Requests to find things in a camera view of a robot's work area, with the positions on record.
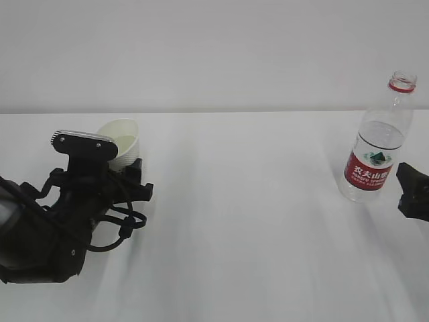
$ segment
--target red bottle cap ring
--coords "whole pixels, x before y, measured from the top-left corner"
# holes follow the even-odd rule
[[[397,91],[399,93],[411,93],[416,88],[416,86],[414,84],[412,84],[412,83],[408,83],[408,85],[410,87],[403,88],[403,87],[397,87],[397,86],[395,86],[392,81],[389,82],[389,87],[391,89],[393,89],[394,91]]]

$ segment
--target paper cup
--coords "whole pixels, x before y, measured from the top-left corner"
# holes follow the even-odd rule
[[[109,136],[118,147],[118,155],[109,161],[110,169],[119,172],[139,157],[139,126],[133,119],[116,119],[108,122],[97,132]]]

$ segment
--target bottle label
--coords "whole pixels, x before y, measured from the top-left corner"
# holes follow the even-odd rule
[[[353,186],[375,191],[386,181],[400,146],[383,149],[365,141],[359,134],[344,170],[345,178]]]

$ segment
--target white tabletop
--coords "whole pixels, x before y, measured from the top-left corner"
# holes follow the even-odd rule
[[[397,210],[395,169],[368,205],[336,187],[361,112],[2,115],[0,174],[40,188],[66,166],[56,129],[119,117],[155,184],[147,226],[65,284],[0,285],[2,322],[429,321],[429,223]],[[400,156],[425,173],[428,122]]]

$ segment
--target water bottle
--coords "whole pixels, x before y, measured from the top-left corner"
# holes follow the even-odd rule
[[[355,144],[339,180],[339,189],[352,201],[364,203],[380,192],[410,128],[411,96],[417,77],[395,72],[387,86],[385,104],[365,113]]]

